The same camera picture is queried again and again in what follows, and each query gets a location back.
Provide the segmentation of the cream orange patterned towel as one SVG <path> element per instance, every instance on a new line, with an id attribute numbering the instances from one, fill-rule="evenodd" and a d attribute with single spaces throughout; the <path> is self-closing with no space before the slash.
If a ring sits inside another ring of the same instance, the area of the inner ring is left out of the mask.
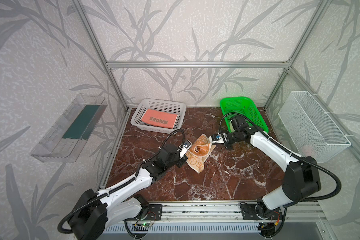
<path id="1" fill-rule="evenodd" d="M 205 166 L 204 163 L 215 149 L 210 139 L 202 134 L 186 152 L 187 164 L 198 174 L 201 173 Z"/>

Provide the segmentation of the pink brown bear towel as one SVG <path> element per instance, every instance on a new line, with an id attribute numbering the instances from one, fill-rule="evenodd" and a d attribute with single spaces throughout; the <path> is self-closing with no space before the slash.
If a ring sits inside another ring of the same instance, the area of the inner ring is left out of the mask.
<path id="1" fill-rule="evenodd" d="M 147 109 L 141 117 L 141 121 L 151 126 L 173 129 L 178 117 L 177 114 Z"/>

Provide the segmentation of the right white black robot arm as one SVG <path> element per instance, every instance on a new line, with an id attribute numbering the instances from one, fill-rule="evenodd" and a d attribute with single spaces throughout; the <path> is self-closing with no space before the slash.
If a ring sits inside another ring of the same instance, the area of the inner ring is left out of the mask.
<path id="1" fill-rule="evenodd" d="M 275 209 L 297 204 L 321 190 L 315 159 L 305 158 L 285 148 L 241 114 L 236 114 L 231 120 L 233 132 L 225 133 L 219 127 L 219 135 L 226 149 L 232 149 L 233 144 L 249 139 L 252 146 L 265 153 L 285 173 L 280 187 L 257 200 L 255 213 L 260 219 L 268 219 Z"/>

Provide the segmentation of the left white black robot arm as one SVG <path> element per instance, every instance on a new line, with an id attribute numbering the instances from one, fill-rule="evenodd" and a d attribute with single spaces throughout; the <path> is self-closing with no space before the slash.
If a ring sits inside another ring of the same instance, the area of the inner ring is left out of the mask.
<path id="1" fill-rule="evenodd" d="M 162 179 L 173 166 L 180 168 L 187 161 L 186 152 L 191 146 L 189 141 L 180 147 L 166 144 L 128 178 L 98 192 L 85 191 L 59 223 L 58 231 L 74 234 L 78 240 L 96 240 L 107 227 L 143 216 L 149 203 L 137 192 Z"/>

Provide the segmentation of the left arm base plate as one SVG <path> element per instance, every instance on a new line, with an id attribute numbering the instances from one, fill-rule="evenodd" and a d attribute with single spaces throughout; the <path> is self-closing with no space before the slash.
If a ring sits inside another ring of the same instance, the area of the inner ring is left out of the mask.
<path id="1" fill-rule="evenodd" d="M 136 216 L 137 220 L 144 221 L 160 221 L 163 213 L 163 205 L 161 204 L 149 204 L 141 209 Z"/>

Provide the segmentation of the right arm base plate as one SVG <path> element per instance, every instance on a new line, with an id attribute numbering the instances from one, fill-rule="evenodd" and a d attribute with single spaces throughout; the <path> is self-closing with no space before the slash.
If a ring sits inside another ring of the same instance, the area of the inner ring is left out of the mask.
<path id="1" fill-rule="evenodd" d="M 243 220 L 257 220 L 257 221 L 279 221 L 283 217 L 280 208 L 269 210 L 259 204 L 251 204 L 241 202 L 239 204 Z"/>

